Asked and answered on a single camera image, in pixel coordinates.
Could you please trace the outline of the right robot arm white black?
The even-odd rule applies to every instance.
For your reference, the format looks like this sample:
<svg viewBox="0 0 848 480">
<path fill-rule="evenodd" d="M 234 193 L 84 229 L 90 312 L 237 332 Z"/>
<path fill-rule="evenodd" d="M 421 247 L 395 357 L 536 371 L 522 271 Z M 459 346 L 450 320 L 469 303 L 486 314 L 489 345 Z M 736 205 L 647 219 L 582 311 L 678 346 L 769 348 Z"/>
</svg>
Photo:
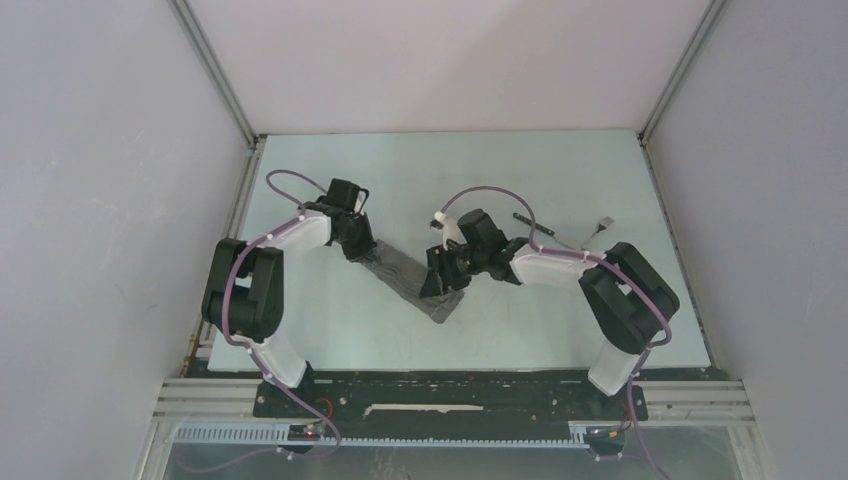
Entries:
<svg viewBox="0 0 848 480">
<path fill-rule="evenodd" d="M 581 392 L 585 411 L 606 418 L 622 403 L 620 390 L 641 369 L 649 350 L 672 338 L 670 320 L 680 301 L 639 250 L 625 242 L 602 253 L 534 247 L 518 237 L 502 246 L 453 240 L 426 252 L 419 297 L 447 295 L 486 273 L 513 285 L 579 287 L 604 336 Z"/>
</svg>

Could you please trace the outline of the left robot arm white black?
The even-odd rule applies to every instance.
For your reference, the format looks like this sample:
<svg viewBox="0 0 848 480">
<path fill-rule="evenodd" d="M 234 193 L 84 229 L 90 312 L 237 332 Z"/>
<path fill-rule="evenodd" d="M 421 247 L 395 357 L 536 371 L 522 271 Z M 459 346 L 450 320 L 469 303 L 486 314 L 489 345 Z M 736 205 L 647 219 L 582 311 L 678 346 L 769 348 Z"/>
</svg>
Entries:
<svg viewBox="0 0 848 480">
<path fill-rule="evenodd" d="M 308 361 L 280 330 L 288 265 L 307 253 L 337 244 L 345 258 L 362 262 L 376 248 L 365 212 L 310 202 L 304 212 L 251 241 L 219 240 L 201 303 L 201 317 L 226 343 L 242 347 L 269 383 L 279 383 L 278 404 L 304 416 L 316 403 L 303 381 Z"/>
</svg>

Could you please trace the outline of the grey cloth napkin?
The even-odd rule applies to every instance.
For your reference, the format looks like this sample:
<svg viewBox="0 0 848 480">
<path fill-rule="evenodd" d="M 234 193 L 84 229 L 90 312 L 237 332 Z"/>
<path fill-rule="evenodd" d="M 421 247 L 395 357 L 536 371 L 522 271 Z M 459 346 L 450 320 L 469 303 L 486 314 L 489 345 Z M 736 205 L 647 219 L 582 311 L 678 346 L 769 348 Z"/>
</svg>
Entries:
<svg viewBox="0 0 848 480">
<path fill-rule="evenodd" d="M 436 324 L 443 324 L 465 297 L 462 291 L 457 291 L 421 298 L 419 294 L 428 273 L 427 267 L 383 240 L 377 240 L 375 248 L 358 263 Z"/>
</svg>

